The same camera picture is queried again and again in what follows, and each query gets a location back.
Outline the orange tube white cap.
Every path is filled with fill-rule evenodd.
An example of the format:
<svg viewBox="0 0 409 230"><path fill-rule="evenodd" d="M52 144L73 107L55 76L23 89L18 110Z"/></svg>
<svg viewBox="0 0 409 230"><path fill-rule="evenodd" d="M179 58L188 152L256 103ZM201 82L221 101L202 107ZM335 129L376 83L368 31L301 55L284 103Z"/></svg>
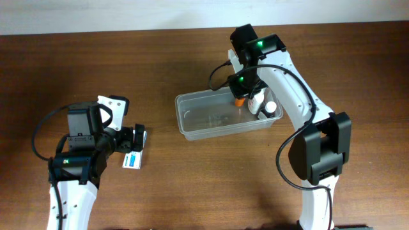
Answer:
<svg viewBox="0 0 409 230"><path fill-rule="evenodd" d="M245 102L245 98L236 98L235 99L235 106L236 107L241 107Z"/></svg>

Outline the white spray bottle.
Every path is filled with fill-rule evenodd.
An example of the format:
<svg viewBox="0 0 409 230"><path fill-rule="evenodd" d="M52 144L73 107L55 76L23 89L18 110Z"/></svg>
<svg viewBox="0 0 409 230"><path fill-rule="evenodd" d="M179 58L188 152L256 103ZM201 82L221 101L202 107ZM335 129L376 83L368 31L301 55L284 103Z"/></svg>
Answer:
<svg viewBox="0 0 409 230"><path fill-rule="evenodd" d="M248 100L248 108L251 114L257 114L265 98L265 89L256 93L252 99Z"/></svg>

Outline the dark bottle white cap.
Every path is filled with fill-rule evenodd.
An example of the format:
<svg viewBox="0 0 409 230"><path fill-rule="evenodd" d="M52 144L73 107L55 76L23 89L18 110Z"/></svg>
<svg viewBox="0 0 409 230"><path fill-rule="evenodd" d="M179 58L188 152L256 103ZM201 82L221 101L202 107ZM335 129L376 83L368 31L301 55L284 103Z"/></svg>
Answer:
<svg viewBox="0 0 409 230"><path fill-rule="evenodd" d="M272 118L274 117L275 110L277 108L277 104L274 101L269 101L265 104L262 113L267 117L267 118Z"/></svg>

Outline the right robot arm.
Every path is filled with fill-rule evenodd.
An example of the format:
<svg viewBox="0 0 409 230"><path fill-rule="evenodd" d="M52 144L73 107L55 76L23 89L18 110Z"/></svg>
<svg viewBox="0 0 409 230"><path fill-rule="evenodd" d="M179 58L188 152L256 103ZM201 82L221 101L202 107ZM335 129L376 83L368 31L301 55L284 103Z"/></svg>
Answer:
<svg viewBox="0 0 409 230"><path fill-rule="evenodd" d="M229 59L235 74L226 82L234 97L251 99L262 89L270 89L295 129L279 147L275 163L280 163L281 153L289 144L289 162L301 184L283 179L302 192L298 226L334 229L334 190L349 160L351 119L345 112L336 114L319 99L276 34L260 38L246 24L236 28L229 39L235 51Z"/></svg>

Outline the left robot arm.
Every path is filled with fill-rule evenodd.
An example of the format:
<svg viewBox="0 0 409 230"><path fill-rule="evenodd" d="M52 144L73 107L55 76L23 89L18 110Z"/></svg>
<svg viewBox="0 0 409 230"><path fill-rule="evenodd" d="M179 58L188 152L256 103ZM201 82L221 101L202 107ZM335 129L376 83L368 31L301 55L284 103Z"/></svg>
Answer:
<svg viewBox="0 0 409 230"><path fill-rule="evenodd" d="M99 97L68 106L69 133L49 160L48 229L87 229L109 157L124 154L123 167L140 169L146 142L144 125L125 127L129 101Z"/></svg>

